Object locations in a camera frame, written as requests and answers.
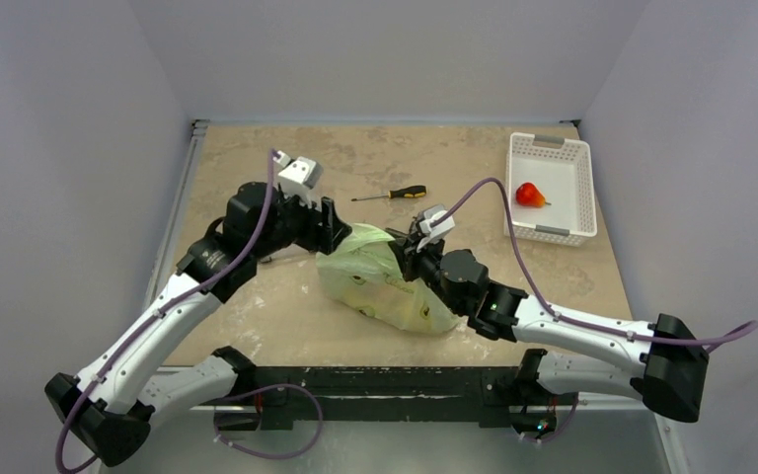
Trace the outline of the green plastic bag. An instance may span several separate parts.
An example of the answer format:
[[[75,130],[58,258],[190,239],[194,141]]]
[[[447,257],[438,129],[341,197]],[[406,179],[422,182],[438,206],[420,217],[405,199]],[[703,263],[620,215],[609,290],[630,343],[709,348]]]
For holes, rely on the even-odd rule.
[[[460,318],[421,280],[403,279],[393,242],[383,229],[353,224],[351,233],[330,255],[316,254],[325,295],[402,331],[437,335],[453,330]]]

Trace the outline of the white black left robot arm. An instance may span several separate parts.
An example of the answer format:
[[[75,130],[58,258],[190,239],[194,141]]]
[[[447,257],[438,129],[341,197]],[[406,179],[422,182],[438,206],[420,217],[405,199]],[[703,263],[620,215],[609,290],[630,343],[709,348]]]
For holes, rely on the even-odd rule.
[[[55,374],[44,392],[62,436],[74,436],[91,460],[114,467],[130,458],[160,422],[210,401],[267,400],[291,389],[263,386],[257,366],[232,347],[168,377],[158,368],[180,342],[258,271],[261,259],[290,246],[329,255],[351,234],[330,198],[306,187],[250,182],[229,198],[225,213],[191,244],[165,287],[134,324],[74,375]]]

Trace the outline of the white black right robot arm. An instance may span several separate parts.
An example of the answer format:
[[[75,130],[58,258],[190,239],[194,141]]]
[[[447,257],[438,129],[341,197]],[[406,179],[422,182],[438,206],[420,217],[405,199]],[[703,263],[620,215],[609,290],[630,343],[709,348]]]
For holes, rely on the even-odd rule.
[[[561,306],[490,278],[468,249],[447,252],[441,241],[417,247],[412,234],[392,230],[389,244],[403,278],[419,280],[451,314],[464,317],[493,341],[542,344],[573,353],[571,363],[551,353],[517,371],[514,387],[529,402],[557,392],[597,392],[640,400],[656,414],[682,423],[700,419],[710,355],[679,318],[654,323],[618,320]]]

